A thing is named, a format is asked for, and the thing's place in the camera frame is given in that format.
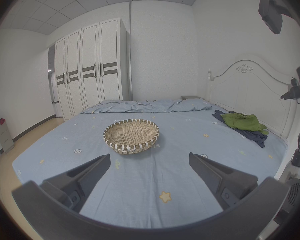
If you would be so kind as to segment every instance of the wardrobe door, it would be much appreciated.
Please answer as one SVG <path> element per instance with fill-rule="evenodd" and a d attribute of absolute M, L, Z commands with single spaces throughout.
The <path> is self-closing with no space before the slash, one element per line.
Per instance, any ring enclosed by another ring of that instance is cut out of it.
<path fill-rule="evenodd" d="M 84 102 L 89 108 L 101 102 L 98 65 L 99 23 L 81 30 L 80 61 Z"/>
<path fill-rule="evenodd" d="M 78 30 L 67 38 L 66 45 L 66 79 L 69 88 L 69 98 L 72 103 L 74 114 L 80 114 L 84 110 L 84 102 L 82 99 L 81 78 L 79 78 L 80 69 L 80 35 Z"/>
<path fill-rule="evenodd" d="M 66 74 L 65 74 L 65 38 L 60 39 L 56 42 L 55 48 L 55 71 L 56 71 L 56 84 L 59 94 L 59 102 L 64 119 L 72 118 L 72 112 L 67 97 L 67 86 L 66 86 Z"/>
<path fill-rule="evenodd" d="M 99 31 L 99 68 L 103 100 L 119 100 L 119 83 L 117 68 L 117 27 L 118 21 L 100 23 Z"/>

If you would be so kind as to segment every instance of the wooden floor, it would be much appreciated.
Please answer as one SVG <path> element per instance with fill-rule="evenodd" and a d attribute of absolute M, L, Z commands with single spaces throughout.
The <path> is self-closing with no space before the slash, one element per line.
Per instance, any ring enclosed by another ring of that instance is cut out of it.
<path fill-rule="evenodd" d="M 18 139 L 14 143 L 14 148 L 7 154 L 0 155 L 0 200 L 10 216 L 33 240 L 42 240 L 42 238 L 24 218 L 11 194 L 12 190 L 21 186 L 21 182 L 12 168 L 12 162 L 38 139 L 63 122 L 63 118 L 50 119 Z"/>

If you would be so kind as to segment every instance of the woven basket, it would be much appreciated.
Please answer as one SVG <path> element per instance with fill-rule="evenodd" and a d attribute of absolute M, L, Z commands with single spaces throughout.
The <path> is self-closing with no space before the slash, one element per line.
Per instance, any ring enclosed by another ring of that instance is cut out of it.
<path fill-rule="evenodd" d="M 145 119 L 115 122 L 103 132 L 103 139 L 118 154 L 128 155 L 150 148 L 159 137 L 159 127 Z"/>

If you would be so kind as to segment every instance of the bed sheet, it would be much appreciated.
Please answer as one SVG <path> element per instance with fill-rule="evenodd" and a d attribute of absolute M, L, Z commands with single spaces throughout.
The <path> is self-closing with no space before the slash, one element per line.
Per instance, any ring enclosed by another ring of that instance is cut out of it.
<path fill-rule="evenodd" d="M 274 176 L 287 145 L 270 133 L 265 148 L 212 116 L 219 106 L 170 113 L 79 114 L 61 124 L 13 162 L 21 183 L 41 184 L 100 155 L 111 166 L 96 184 L 80 214 L 132 228 L 166 228 L 203 220 L 222 211 L 190 167 L 189 152 L 256 175 L 258 183 Z M 150 149 L 133 155 L 114 152 L 103 140 L 115 121 L 141 118 L 155 122 L 160 136 Z"/>

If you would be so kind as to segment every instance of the folded clothes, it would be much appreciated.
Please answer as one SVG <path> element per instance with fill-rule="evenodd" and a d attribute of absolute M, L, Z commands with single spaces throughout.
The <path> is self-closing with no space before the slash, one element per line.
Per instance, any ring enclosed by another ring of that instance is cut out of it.
<path fill-rule="evenodd" d="M 231 111 L 231 113 L 222 114 L 221 117 L 224 123 L 231 128 L 252 132 L 259 131 L 266 135 L 269 134 L 267 130 L 264 130 L 267 129 L 267 127 L 259 123 L 258 118 L 254 114 L 240 114 Z"/>
<path fill-rule="evenodd" d="M 221 115 L 224 115 L 225 113 L 220 110 L 215 110 L 215 114 L 213 116 L 218 119 L 219 121 L 225 123 Z M 240 133 L 247 139 L 250 139 L 254 142 L 256 142 L 261 148 L 265 147 L 265 140 L 268 138 L 267 134 L 263 134 L 260 131 L 250 131 L 250 130 L 239 130 L 237 128 L 232 128 L 236 132 Z"/>

